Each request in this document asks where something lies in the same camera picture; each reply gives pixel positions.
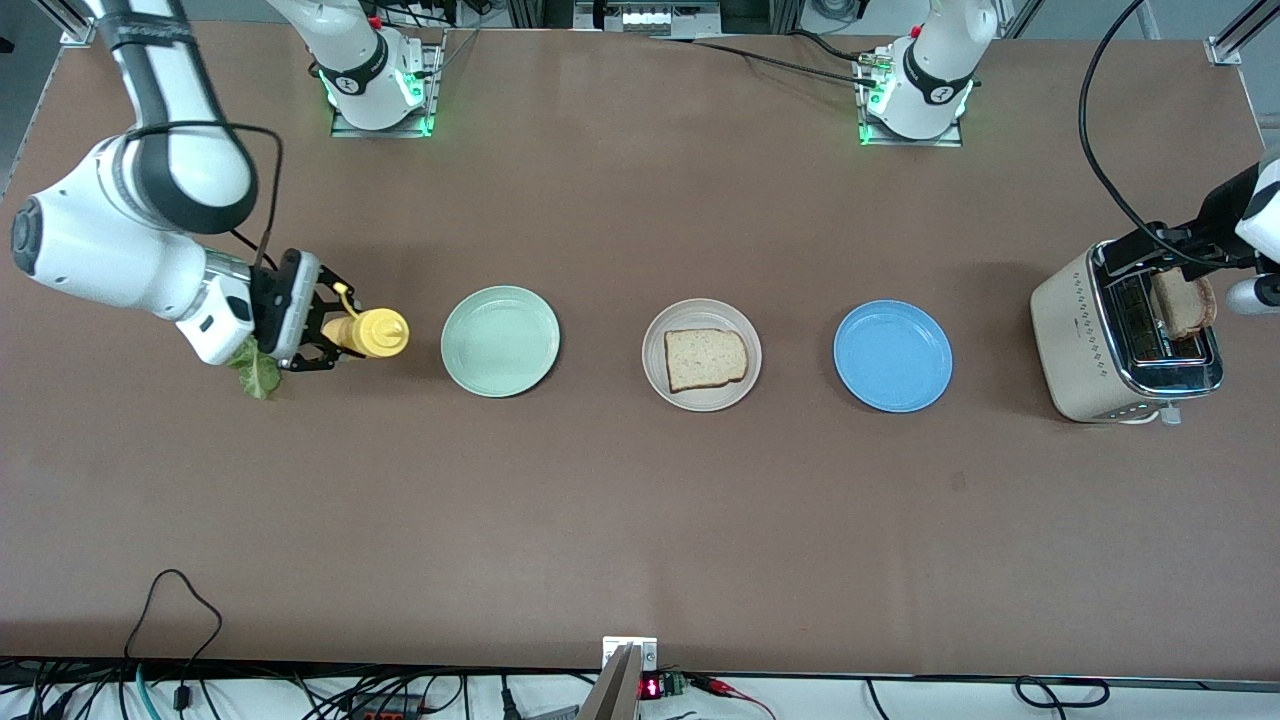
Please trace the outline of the beige plate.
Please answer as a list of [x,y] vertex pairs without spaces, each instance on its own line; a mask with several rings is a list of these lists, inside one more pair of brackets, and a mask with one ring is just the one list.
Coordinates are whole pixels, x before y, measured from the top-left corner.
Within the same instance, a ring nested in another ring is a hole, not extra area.
[[[713,389],[672,393],[666,369],[667,331],[716,328],[739,333],[748,347],[749,370],[744,380]],[[643,341],[643,370],[652,388],[676,407],[691,413],[717,413],[746,397],[763,366],[763,347],[750,320],[728,304],[712,299],[689,299],[671,305],[652,322]]]

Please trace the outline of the beige chrome toaster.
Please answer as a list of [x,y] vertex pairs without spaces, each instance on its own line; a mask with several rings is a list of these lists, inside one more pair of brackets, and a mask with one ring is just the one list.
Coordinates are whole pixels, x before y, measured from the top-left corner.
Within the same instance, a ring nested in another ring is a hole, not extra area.
[[1079,423],[1135,425],[1180,421],[1181,402],[1222,384],[1211,327],[1175,338],[1158,301],[1155,273],[1111,278],[1110,241],[1089,246],[1030,296],[1039,360],[1053,406]]

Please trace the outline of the blue plate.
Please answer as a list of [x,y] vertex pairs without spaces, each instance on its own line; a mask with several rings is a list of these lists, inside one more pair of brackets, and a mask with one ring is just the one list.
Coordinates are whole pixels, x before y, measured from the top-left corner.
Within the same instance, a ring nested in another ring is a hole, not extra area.
[[954,374],[954,352],[940,323],[896,299],[847,313],[835,331],[832,359],[846,391],[882,413],[929,407]]

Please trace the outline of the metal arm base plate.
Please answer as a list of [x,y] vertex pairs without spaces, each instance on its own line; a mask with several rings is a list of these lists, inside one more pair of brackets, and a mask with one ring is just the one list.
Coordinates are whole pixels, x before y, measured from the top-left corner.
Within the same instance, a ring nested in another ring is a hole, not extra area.
[[433,135],[444,65],[444,47],[425,44],[392,28],[378,31],[387,41],[387,63],[360,95],[348,77],[337,82],[319,70],[332,108],[334,138],[426,138]]
[[851,63],[858,79],[870,81],[855,88],[860,143],[961,146],[960,117],[973,82],[968,79],[960,88],[942,85],[923,94],[900,72],[901,60],[902,54],[886,45],[861,53]]

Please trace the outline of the brown bread slice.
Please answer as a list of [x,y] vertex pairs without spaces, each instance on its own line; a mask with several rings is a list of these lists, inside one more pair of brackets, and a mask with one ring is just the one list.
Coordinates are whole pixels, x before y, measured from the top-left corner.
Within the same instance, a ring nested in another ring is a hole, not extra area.
[[724,387],[744,380],[748,374],[748,347],[736,332],[716,328],[667,331],[663,341],[672,393]]
[[1212,284],[1206,278],[1188,281],[1181,269],[1153,274],[1151,297],[1170,340],[1188,340],[1210,328],[1217,319],[1219,307]]

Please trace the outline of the yellow squeeze bottle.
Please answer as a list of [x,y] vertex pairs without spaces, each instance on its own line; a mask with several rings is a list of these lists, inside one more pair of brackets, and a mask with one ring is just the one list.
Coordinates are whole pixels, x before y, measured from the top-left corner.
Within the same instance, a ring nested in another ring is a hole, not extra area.
[[333,290],[343,314],[323,325],[321,333],[326,340],[346,351],[378,359],[393,357],[407,347],[410,324],[398,311],[389,307],[357,310],[351,287],[337,282]]

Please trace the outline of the green plate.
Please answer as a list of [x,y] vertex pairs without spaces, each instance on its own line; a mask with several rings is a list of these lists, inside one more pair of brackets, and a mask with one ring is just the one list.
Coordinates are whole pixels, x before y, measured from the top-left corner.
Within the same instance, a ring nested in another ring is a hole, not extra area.
[[524,287],[479,290],[451,311],[440,352],[451,379],[484,398],[508,398],[538,386],[561,352],[552,305]]

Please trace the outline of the green lettuce leaf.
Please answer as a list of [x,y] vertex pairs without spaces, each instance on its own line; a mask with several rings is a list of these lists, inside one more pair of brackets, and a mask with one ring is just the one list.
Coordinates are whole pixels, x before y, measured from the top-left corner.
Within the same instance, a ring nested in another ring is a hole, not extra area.
[[236,370],[244,393],[255,400],[269,400],[282,382],[279,361],[262,352],[252,336],[239,345],[227,365]]

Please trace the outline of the aluminium frame profile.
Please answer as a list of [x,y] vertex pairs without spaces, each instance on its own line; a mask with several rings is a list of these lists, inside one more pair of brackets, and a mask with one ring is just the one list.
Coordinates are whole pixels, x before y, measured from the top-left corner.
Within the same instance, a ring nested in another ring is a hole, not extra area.
[[1216,67],[1239,65],[1244,47],[1276,20],[1280,20],[1280,0],[1251,0],[1221,31],[1204,41],[1210,63]]
[[32,0],[60,29],[60,45],[87,47],[96,31],[96,15],[86,0]]

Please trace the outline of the lit electronics box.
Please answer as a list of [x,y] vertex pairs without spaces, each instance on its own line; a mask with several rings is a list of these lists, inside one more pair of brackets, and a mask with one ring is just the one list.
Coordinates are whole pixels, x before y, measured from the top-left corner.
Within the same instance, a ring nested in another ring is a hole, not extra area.
[[718,0],[573,0],[571,27],[677,40],[723,29]]

